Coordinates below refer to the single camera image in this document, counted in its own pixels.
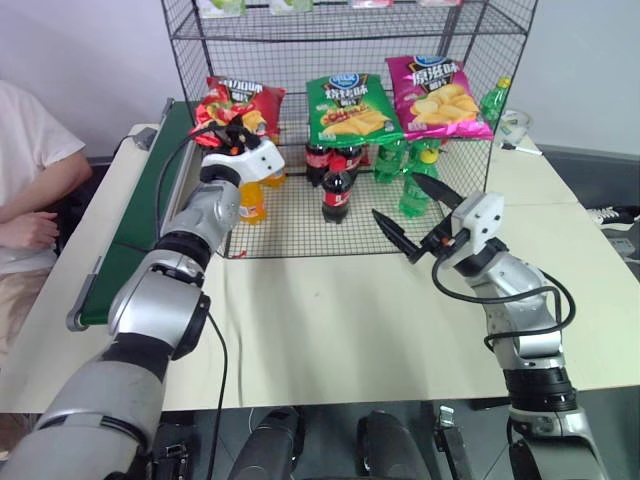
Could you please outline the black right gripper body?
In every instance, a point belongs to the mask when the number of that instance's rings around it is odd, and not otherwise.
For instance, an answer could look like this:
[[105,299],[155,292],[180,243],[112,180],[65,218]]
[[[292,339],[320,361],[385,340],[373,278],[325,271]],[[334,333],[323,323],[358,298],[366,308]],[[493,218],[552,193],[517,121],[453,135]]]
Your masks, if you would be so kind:
[[417,263],[427,253],[436,260],[448,260],[470,240],[470,232],[462,228],[453,233],[452,214],[448,214],[437,224],[418,245],[413,245],[407,258],[411,264]]

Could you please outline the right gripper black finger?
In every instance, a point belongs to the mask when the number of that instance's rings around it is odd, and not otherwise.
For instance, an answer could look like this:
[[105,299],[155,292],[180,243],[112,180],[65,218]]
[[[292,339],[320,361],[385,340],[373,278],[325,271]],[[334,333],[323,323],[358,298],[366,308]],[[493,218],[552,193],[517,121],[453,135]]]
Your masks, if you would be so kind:
[[411,177],[432,200],[444,204],[450,210],[455,210],[464,201],[460,194],[435,177],[417,172],[412,173]]
[[402,253],[409,261],[419,259],[420,248],[406,235],[405,231],[391,218],[376,209],[372,210],[373,218],[384,236]]

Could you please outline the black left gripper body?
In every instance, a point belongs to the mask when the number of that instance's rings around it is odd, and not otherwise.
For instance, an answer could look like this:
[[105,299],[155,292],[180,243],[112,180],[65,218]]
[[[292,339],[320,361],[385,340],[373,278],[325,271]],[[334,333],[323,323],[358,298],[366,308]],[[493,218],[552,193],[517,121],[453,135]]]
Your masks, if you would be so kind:
[[261,144],[261,137],[242,124],[217,126],[215,137],[220,141],[220,145],[215,148],[216,152],[245,152],[254,150]]

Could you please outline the person's bare hand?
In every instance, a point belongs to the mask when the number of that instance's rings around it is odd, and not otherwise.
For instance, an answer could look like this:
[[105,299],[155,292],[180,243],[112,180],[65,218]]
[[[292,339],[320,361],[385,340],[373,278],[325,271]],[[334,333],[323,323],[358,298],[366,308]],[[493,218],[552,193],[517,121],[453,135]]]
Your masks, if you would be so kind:
[[58,238],[57,214],[33,212],[1,224],[1,246],[14,249],[46,249]]

